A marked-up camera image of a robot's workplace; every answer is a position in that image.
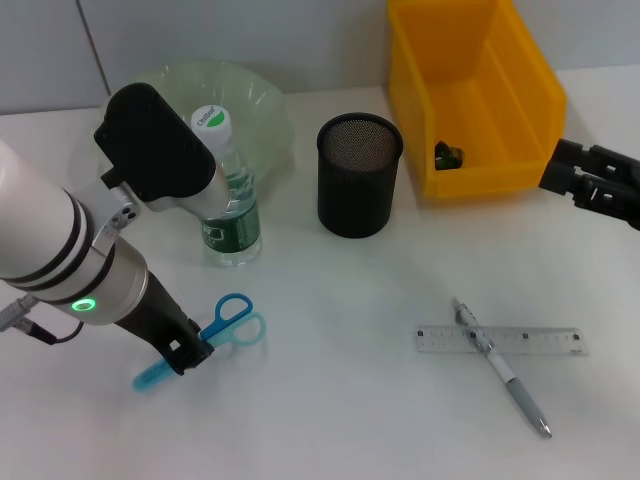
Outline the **blue teal scissors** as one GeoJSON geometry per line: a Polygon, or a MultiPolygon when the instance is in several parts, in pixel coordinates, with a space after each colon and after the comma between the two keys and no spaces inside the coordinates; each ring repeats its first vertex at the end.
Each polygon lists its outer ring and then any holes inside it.
{"type": "MultiPolygon", "coordinates": [[[[248,296],[242,293],[230,293],[219,299],[215,306],[213,322],[202,329],[199,335],[214,349],[226,344],[248,347],[264,338],[266,327],[264,316],[254,310],[254,304],[248,296]],[[230,317],[225,317],[223,310],[229,303],[241,303],[242,307],[230,317]],[[257,327],[251,338],[244,338],[238,334],[238,331],[247,324],[257,327]]],[[[177,373],[169,364],[165,360],[159,360],[133,379],[132,388],[135,392],[145,393],[175,376],[177,373]]]]}

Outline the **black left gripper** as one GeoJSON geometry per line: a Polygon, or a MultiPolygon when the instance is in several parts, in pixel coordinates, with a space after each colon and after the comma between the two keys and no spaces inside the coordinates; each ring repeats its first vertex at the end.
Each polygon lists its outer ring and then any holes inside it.
{"type": "Polygon", "coordinates": [[[168,365],[180,376],[214,352],[214,348],[201,338],[200,326],[183,312],[153,273],[148,275],[141,300],[116,324],[151,344],[161,354],[168,354],[168,365]],[[179,344],[175,351],[171,348],[174,341],[179,344]]]}

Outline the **white grey pen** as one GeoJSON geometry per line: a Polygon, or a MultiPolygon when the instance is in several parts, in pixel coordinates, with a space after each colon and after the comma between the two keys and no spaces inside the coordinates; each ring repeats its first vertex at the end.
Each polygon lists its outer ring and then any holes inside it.
{"type": "Polygon", "coordinates": [[[551,439],[550,425],[543,412],[526,390],[520,378],[514,373],[501,355],[493,340],[482,329],[469,308],[456,297],[452,300],[456,324],[463,328],[469,342],[484,355],[496,374],[504,383],[509,395],[531,424],[544,439],[551,439]]]}

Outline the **yellow plastic bin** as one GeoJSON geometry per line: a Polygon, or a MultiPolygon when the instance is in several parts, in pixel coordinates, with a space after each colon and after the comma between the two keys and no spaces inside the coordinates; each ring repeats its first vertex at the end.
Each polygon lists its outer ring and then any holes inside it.
{"type": "Polygon", "coordinates": [[[567,97],[512,0],[387,0],[389,97],[418,191],[450,203],[534,189],[567,97]],[[435,169],[439,141],[461,168],[435,169]]]}

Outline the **green plastic wrapper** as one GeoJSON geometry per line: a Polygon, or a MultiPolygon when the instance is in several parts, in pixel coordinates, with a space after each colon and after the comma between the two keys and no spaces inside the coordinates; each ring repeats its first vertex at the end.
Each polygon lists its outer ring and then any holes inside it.
{"type": "Polygon", "coordinates": [[[464,158],[464,151],[459,147],[449,146],[444,141],[435,145],[434,159],[437,171],[459,169],[464,163],[464,158]]]}

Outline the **black mesh pen holder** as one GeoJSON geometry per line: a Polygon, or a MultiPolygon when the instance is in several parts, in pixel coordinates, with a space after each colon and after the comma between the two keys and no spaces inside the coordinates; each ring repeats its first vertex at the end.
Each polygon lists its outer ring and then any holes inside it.
{"type": "Polygon", "coordinates": [[[391,215],[403,138],[387,119],[365,112],[338,115],[320,129],[317,215],[335,235],[366,238],[391,215]]]}

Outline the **translucent green fruit plate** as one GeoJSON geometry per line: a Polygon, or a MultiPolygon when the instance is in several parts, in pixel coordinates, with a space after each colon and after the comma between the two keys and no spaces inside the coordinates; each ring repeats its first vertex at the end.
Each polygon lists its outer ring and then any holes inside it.
{"type": "Polygon", "coordinates": [[[268,178],[290,153],[294,131],[283,93],[245,67],[192,60],[143,73],[132,83],[154,87],[190,128],[191,116],[200,107],[225,108],[231,116],[236,146],[257,181],[268,178]]]}

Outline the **clear plastic ruler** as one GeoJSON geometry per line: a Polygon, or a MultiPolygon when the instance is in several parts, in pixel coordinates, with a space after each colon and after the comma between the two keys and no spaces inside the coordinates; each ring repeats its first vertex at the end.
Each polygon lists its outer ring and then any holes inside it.
{"type": "Polygon", "coordinates": [[[588,354],[583,333],[572,328],[419,326],[415,342],[422,353],[588,354]]]}

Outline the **clear green-label water bottle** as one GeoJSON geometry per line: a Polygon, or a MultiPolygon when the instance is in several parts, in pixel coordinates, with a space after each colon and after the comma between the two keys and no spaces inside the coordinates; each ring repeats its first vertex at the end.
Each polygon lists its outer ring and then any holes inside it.
{"type": "Polygon", "coordinates": [[[231,200],[225,214],[201,223],[204,243],[221,266],[251,261],[261,249],[261,228],[254,175],[234,139],[229,112],[205,105],[193,112],[191,129],[224,173],[231,200]]]}

